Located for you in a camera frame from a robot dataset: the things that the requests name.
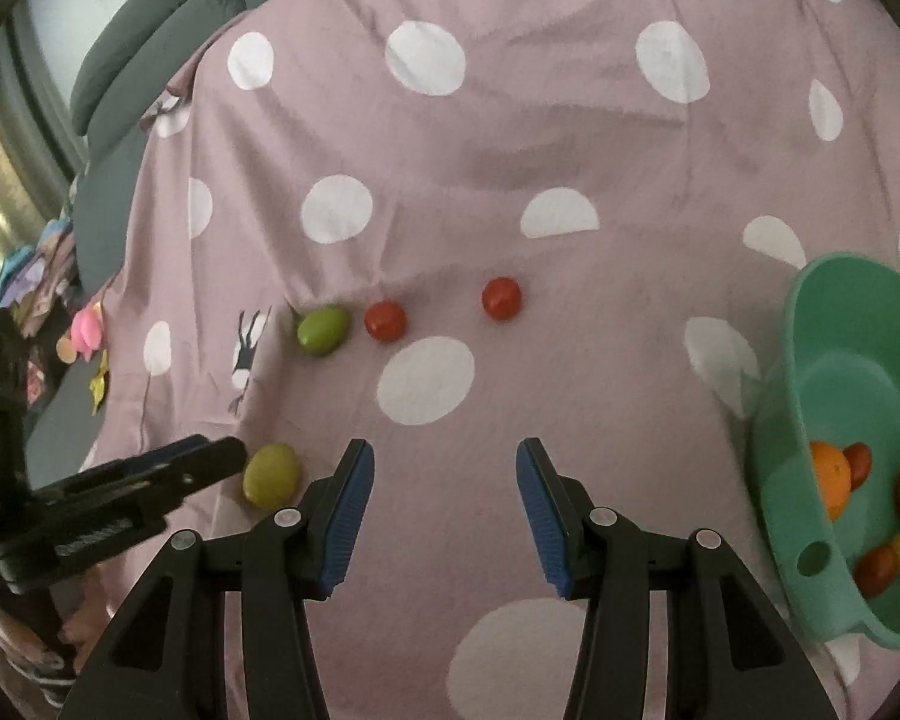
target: gray sofa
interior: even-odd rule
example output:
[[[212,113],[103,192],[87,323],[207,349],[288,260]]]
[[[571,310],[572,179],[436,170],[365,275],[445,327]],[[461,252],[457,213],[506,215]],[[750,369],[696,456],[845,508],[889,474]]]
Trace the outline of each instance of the gray sofa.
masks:
[[[77,267],[91,295],[124,261],[130,204],[146,146],[139,119],[166,83],[218,28],[267,0],[128,0],[87,53],[71,98],[74,129],[90,162],[77,183]],[[96,361],[78,361],[40,416],[28,444],[31,482],[42,487],[77,471],[104,410],[90,415]]]

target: green plastic bin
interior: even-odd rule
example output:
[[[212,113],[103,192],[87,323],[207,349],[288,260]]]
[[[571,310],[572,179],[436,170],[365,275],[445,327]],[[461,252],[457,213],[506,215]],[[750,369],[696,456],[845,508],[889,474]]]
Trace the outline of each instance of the green plastic bin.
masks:
[[[869,479],[830,523],[809,442],[864,442]],[[900,649],[900,575],[864,600],[859,557],[900,531],[900,274],[851,254],[813,261],[787,299],[783,353],[749,445],[748,481],[800,624],[819,641],[861,632]]]

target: gray curtain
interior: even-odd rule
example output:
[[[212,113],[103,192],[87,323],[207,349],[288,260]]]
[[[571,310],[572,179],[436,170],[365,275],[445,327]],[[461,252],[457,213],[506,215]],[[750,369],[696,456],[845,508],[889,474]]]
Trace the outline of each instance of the gray curtain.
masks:
[[[60,214],[85,162],[20,5],[0,28],[0,267]]]

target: polka dot fabric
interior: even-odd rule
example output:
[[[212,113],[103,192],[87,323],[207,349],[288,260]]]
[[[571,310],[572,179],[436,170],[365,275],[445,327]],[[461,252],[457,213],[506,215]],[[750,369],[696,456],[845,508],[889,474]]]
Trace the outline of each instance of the polka dot fabric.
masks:
[[[559,716],[581,613],[533,550],[527,436],[648,530],[722,533],[783,608],[728,434],[809,260],[900,268],[900,34],[875,0],[271,0],[170,90],[104,305],[94,462],[199,432],[288,442],[317,478],[374,444],[346,583],[308,608],[335,716]],[[482,310],[499,276],[509,322]],[[384,299],[410,317],[387,346],[359,326]],[[314,359],[295,322],[329,304],[355,326]],[[239,488],[172,527],[250,527]],[[158,547],[108,566],[112,603]],[[840,717],[900,676],[859,637],[808,653]]]

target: printed black drawing on fabric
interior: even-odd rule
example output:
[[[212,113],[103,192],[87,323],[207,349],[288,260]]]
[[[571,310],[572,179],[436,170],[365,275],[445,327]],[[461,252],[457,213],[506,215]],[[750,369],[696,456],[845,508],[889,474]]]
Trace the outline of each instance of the printed black drawing on fabric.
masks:
[[[247,312],[241,311],[240,317],[237,319],[237,343],[233,349],[233,374],[231,381],[234,388],[240,391],[240,394],[230,404],[229,411],[233,415],[237,413],[240,404],[244,402],[244,395],[247,394],[247,385],[250,384],[250,370],[257,356],[257,346],[260,343],[261,336],[264,334],[264,328],[270,314],[271,309],[266,309],[266,314],[262,311],[254,312],[250,321],[247,322]]]

